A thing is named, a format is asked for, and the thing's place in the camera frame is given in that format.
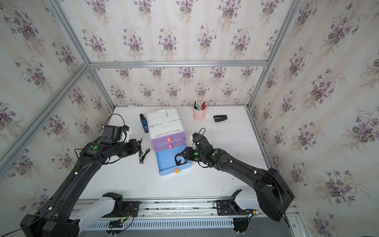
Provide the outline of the purple top drawer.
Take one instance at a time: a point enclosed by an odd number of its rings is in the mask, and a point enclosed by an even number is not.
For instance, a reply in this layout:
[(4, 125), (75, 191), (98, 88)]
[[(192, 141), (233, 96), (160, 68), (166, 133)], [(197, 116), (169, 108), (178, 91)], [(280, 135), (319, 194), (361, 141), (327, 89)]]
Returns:
[(163, 143), (168, 143), (168, 142), (171, 142), (171, 141), (176, 141), (176, 140), (179, 140), (179, 139), (184, 139), (185, 137), (186, 137), (186, 132), (185, 131), (177, 132), (177, 133), (172, 133), (172, 134), (163, 135), (163, 136), (151, 139), (151, 144), (153, 146), (157, 146), (157, 145), (160, 145), (160, 144), (163, 144)]

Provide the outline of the purple drawer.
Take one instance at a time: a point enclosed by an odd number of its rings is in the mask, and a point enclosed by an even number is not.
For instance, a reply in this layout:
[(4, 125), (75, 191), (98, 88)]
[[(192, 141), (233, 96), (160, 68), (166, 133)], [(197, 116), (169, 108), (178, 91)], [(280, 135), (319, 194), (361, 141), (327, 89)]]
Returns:
[(186, 137), (186, 132), (185, 131), (177, 132), (177, 133), (172, 133), (172, 134), (163, 135), (163, 136), (151, 139), (151, 144), (153, 146), (157, 146), (157, 145), (160, 145), (160, 144), (163, 144), (163, 143), (168, 143), (168, 142), (171, 142), (171, 141), (176, 141), (176, 140), (179, 140), (179, 139), (184, 139), (185, 137)]
[(185, 144), (186, 144), (186, 139), (182, 138), (182, 139), (178, 139), (178, 140), (173, 140), (171, 142), (166, 142), (166, 143), (156, 145), (153, 147), (153, 149), (155, 152), (160, 152), (160, 151), (180, 147), (180, 146), (183, 146)]

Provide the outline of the blue bottom drawer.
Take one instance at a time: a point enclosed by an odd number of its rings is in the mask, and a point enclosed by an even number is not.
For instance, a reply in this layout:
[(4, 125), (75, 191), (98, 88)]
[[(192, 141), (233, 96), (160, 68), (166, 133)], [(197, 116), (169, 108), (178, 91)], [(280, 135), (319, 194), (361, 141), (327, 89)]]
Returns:
[(180, 147), (156, 152), (160, 176), (165, 176), (165, 175), (175, 173), (176, 170), (182, 171), (184, 169), (191, 168), (192, 163), (190, 161), (188, 161), (186, 164), (182, 166), (177, 166), (175, 164), (175, 160), (174, 160), (175, 155), (177, 153), (182, 152), (185, 148), (186, 148), (186, 145), (183, 145)]

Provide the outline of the black earphones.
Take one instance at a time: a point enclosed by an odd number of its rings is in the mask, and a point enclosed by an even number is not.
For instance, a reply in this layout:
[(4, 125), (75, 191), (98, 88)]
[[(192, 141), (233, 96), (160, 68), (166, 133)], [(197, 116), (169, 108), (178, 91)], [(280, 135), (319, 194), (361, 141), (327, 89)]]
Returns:
[(139, 155), (139, 164), (143, 165), (145, 162), (145, 158), (147, 154), (151, 151), (150, 148), (148, 148), (145, 152), (142, 149), (142, 142), (143, 138), (137, 141), (137, 148), (138, 148), (138, 155)]
[(182, 166), (182, 165), (186, 164), (188, 162), (188, 160), (186, 159), (186, 152), (183, 151), (181, 153), (177, 153), (175, 155), (174, 160), (175, 160), (175, 164), (177, 166)]

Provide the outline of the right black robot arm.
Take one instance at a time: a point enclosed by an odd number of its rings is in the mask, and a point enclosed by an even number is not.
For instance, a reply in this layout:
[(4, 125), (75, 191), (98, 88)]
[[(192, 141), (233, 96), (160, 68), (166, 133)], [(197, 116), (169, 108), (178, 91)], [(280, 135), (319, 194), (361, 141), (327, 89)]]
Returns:
[(192, 146), (177, 153), (174, 160), (177, 166), (188, 162), (203, 163), (202, 168), (214, 168), (243, 181), (256, 192), (263, 213), (276, 222), (286, 219), (286, 211), (295, 199), (295, 195), (276, 169), (265, 170), (248, 165), (225, 150), (214, 148), (200, 133), (192, 135)]

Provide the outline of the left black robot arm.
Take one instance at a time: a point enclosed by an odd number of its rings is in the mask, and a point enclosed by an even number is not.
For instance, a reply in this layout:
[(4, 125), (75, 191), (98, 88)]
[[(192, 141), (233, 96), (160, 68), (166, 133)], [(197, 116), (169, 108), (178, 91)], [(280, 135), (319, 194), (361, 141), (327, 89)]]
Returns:
[(127, 125), (106, 125), (103, 134), (87, 143), (77, 164), (54, 195), (36, 212), (27, 214), (20, 227), (27, 237), (77, 237), (83, 221), (70, 215), (95, 173), (113, 156), (120, 159), (138, 152), (136, 139), (129, 139)]

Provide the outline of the white drawer cabinet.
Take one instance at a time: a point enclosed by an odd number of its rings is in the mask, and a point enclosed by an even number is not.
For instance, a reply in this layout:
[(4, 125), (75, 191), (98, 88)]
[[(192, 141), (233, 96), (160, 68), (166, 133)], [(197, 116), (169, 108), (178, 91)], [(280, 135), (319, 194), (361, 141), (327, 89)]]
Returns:
[(186, 132), (177, 108), (168, 108), (146, 114), (151, 144), (175, 141), (185, 138)]

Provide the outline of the pink pen holder cup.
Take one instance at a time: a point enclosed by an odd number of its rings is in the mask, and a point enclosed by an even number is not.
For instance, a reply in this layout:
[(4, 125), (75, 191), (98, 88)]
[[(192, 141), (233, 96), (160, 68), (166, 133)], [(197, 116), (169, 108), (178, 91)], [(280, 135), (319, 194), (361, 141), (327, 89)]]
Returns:
[(195, 101), (193, 104), (193, 118), (197, 121), (205, 119), (207, 106), (204, 101)]

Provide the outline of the black stapler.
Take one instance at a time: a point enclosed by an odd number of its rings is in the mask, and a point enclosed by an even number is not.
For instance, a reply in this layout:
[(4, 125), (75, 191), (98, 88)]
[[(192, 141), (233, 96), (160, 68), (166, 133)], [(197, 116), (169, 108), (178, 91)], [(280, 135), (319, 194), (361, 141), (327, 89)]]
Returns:
[(213, 116), (214, 122), (222, 122), (228, 119), (227, 115), (215, 115)]

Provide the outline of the aluminium mounting rail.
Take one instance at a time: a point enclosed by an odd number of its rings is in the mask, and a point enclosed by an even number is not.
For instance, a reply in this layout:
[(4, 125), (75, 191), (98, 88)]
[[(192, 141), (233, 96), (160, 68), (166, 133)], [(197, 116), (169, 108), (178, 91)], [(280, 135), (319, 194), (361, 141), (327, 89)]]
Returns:
[[(205, 197), (205, 198), (125, 198), (123, 201), (139, 201), (139, 211), (137, 217), (127, 217), (128, 220), (171, 220), (171, 219), (211, 219), (219, 220), (222, 218), (244, 218), (247, 216), (218, 216), (213, 202), (228, 197)], [(105, 219), (117, 219), (121, 217), (101, 217)]]

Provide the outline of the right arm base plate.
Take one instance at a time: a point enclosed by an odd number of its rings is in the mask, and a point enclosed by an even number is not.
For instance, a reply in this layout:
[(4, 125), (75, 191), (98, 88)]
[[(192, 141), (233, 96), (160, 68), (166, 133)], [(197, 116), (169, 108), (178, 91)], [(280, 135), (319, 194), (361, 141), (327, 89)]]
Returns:
[(241, 209), (234, 201), (220, 199), (213, 202), (213, 208), (216, 209), (218, 216), (248, 216), (254, 212), (252, 209)]

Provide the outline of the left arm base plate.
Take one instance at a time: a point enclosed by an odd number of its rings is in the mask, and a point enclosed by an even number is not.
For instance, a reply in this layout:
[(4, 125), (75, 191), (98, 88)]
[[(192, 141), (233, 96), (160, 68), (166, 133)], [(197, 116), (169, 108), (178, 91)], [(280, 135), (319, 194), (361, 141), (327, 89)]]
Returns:
[(139, 201), (124, 201), (121, 208), (112, 211), (107, 217), (137, 217), (139, 206)]

